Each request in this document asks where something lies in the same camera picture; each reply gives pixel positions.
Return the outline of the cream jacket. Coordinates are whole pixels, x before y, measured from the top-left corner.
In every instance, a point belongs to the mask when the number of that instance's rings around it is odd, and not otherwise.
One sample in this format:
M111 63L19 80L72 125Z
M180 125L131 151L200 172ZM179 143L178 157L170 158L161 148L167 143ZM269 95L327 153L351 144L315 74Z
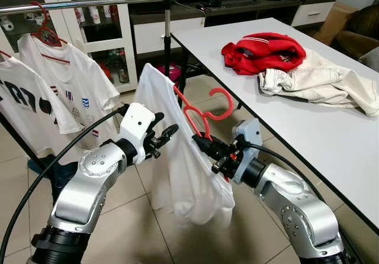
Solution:
M349 67L339 66L313 50L292 71L266 69L258 79L263 94L305 99L326 107L361 109L368 117L379 115L378 83Z

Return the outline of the low TV cabinet white drawers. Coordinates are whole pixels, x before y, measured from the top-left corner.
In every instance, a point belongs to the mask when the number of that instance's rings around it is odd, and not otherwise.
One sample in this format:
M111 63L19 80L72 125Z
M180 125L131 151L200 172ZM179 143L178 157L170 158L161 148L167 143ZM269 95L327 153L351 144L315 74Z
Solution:
M326 20L336 0L306 0L300 6L296 1L251 0L224 1L222 8L208 8L173 4L169 18L171 31L194 30L239 21L275 18L295 28L319 27ZM165 13L130 14L133 24L134 48L138 56L157 56L163 51Z

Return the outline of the red jacket white stripes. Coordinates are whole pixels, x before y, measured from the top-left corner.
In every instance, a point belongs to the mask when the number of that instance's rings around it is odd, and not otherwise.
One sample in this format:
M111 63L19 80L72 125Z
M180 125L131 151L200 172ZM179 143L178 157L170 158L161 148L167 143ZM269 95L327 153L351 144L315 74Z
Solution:
M236 44L226 44L220 53L225 67L243 76L254 76L267 69L289 72L307 57L296 40L278 33L246 35Z

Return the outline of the large white table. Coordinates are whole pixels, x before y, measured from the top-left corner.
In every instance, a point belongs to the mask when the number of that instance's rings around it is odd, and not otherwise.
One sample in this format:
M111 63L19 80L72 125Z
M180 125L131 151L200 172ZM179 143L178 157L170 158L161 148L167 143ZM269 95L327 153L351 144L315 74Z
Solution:
M220 49L241 37L274 32L292 37L327 60L377 80L370 67L275 18L174 31L173 39L202 63L269 131L329 186L372 230L379 215L379 122L356 109L339 109L265 96L258 80L225 67Z

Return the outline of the white T-shirt black letters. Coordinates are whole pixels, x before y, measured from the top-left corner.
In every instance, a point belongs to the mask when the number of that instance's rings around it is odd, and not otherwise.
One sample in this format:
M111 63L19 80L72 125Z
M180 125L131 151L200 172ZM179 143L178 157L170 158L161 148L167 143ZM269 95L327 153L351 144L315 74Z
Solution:
M40 157L59 154L81 130L50 85L13 57L0 63L0 113Z

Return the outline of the silver clothes rail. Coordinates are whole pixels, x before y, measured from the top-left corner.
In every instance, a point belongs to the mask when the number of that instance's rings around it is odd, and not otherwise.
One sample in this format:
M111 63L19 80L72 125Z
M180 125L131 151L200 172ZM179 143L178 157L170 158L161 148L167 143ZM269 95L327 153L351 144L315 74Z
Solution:
M0 7L0 15L23 14L45 9L46 11L56 9L75 9L79 7L109 6L117 4L139 4L140 2L162 2L173 0L84 0L65 2L46 2L45 4L28 4L21 6Z

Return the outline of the pink round appliance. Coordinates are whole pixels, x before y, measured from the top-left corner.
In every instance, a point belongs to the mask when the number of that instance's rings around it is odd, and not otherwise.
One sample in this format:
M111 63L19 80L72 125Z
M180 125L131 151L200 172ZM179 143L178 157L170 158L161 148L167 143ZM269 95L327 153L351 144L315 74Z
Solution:
M178 79L181 77L181 67L178 66L176 63L170 63L168 67L168 71L165 69L165 65L157 66L157 70L162 72L163 74L168 74L168 78L170 78L171 82L177 82Z

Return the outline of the silver black rack pole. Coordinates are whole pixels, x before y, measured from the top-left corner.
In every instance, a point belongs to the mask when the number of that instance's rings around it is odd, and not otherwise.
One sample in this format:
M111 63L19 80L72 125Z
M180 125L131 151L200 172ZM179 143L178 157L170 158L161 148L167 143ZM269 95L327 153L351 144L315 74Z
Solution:
M172 0L165 0L165 9L163 9L163 15L165 16L165 20L163 21L163 64L166 71L168 71L169 64L171 63L171 4Z

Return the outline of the white T-shirt with badges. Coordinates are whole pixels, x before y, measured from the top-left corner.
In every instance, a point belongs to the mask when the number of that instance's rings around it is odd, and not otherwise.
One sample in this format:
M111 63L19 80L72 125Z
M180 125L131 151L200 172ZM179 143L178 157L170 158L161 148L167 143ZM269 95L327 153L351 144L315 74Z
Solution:
M57 94L81 130L115 109L119 93L96 61L71 44L51 47L24 35L19 39L19 61L29 66Z

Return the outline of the tan cardboard box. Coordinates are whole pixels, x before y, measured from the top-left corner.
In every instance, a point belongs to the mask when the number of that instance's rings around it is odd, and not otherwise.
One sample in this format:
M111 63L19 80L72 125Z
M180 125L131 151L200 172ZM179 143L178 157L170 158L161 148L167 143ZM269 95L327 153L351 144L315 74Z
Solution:
M319 31L312 37L314 37L315 40L322 42L322 44L330 45L334 37L344 29L350 15L357 12L357 10L358 9L346 6L341 2L334 2L325 22L320 26Z

